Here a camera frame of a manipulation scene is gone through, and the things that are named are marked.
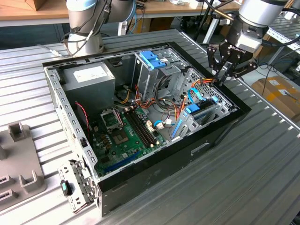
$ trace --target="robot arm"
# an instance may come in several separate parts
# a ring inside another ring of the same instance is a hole
[[[104,23],[122,22],[135,13],[134,0],[67,0],[70,28],[65,44],[70,56],[104,50],[100,28]]]
[[[209,66],[215,79],[226,62],[230,66],[220,79],[220,85],[226,77],[240,77],[257,69],[256,62],[252,59],[253,53],[263,45],[263,36],[268,31],[288,0],[244,0],[239,9],[239,15],[235,17],[225,40],[219,45],[210,45],[207,49]],[[221,60],[216,61],[214,53],[219,49]],[[244,67],[236,67],[248,61]]]

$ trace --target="green circuit board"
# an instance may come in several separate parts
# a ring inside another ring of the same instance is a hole
[[[138,116],[143,126],[147,127],[146,121],[148,118],[143,110],[136,108],[133,113]],[[98,131],[93,133],[93,150],[98,159],[95,169],[99,175],[105,175],[166,145],[165,140],[159,133],[149,132],[155,143],[151,147],[146,147],[127,120],[124,112],[120,112],[120,118],[124,125],[123,128],[121,130],[114,129],[111,133],[107,132],[101,118],[97,120]],[[122,143],[116,142],[116,132],[121,133],[118,136],[120,139],[124,138]]]

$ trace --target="chip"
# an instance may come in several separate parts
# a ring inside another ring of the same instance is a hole
[[[101,159],[101,162],[102,162],[102,163],[107,163],[107,162],[109,162],[109,161],[110,161],[110,159],[109,159],[108,156],[105,156],[104,158]]]
[[[128,136],[124,130],[116,130],[112,133],[112,138],[116,144],[121,144],[128,141]]]

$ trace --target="motherboard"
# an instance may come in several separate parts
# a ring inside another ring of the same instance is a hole
[[[105,111],[93,122],[93,150],[99,175],[105,175],[166,145],[164,138],[149,125],[142,108]]]

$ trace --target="ram slot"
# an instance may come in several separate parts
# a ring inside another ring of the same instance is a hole
[[[152,135],[149,133],[149,131],[146,129],[146,127],[134,112],[126,112],[124,113],[124,115],[133,130],[136,132],[136,134],[139,136],[139,138],[147,148],[150,147],[151,144],[155,143]]]

